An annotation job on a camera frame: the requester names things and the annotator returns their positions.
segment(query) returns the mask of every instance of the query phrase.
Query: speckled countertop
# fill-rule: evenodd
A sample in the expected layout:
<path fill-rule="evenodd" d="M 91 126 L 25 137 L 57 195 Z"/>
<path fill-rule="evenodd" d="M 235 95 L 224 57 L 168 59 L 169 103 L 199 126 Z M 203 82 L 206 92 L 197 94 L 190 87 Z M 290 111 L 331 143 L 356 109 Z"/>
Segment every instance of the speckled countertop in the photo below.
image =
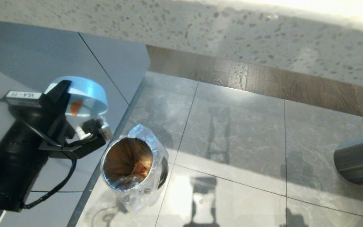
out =
<path fill-rule="evenodd" d="M 108 36 L 363 86 L 360 0 L 0 0 L 0 21 Z"/>

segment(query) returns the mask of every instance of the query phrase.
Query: clear plastic wrap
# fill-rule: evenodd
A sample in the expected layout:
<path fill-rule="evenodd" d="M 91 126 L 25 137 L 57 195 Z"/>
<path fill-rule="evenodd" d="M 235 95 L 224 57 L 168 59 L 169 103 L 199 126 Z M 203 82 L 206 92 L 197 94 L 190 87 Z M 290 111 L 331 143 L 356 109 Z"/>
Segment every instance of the clear plastic wrap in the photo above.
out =
<path fill-rule="evenodd" d="M 131 141 L 132 144 L 125 144 L 125 141 Z M 137 161 L 141 152 L 144 153 L 143 158 L 152 160 L 145 178 L 133 173 L 136 167 L 131 166 Z M 110 142 L 102 157 L 102 175 L 124 207 L 128 211 L 138 211 L 148 206 L 158 189 L 164 171 L 162 164 L 164 158 L 167 160 L 169 154 L 152 131 L 137 125 L 126 137 Z"/>

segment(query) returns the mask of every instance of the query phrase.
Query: orange object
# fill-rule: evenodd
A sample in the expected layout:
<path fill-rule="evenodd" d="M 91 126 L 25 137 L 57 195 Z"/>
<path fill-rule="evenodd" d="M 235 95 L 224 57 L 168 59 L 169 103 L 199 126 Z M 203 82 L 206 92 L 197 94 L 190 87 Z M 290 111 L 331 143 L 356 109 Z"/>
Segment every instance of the orange object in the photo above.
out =
<path fill-rule="evenodd" d="M 76 116 L 78 114 L 78 112 L 81 109 L 83 103 L 84 103 L 84 101 L 81 99 L 81 100 L 77 100 L 77 101 L 75 101 L 75 102 L 73 102 L 71 104 L 70 110 L 71 110 L 71 114 L 73 116 Z"/>

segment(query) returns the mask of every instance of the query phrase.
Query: wooden floor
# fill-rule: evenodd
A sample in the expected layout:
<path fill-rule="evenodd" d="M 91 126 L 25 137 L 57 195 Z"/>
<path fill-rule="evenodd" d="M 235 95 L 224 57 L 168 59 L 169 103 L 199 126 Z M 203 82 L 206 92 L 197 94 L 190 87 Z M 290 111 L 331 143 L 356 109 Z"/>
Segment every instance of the wooden floor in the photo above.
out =
<path fill-rule="evenodd" d="M 248 63 L 147 46 L 152 72 L 363 116 L 363 87 Z"/>

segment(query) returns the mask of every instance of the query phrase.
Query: grey tile floor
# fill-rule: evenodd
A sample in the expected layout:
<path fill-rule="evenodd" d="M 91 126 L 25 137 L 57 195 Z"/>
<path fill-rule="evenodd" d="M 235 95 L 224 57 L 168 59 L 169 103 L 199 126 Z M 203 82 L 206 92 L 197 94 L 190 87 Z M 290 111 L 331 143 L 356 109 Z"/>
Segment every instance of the grey tile floor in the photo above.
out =
<path fill-rule="evenodd" d="M 170 151 L 151 206 L 125 212 L 99 178 L 80 226 L 363 226 L 363 186 L 334 167 L 363 118 L 148 72 L 115 137 L 136 124 Z"/>

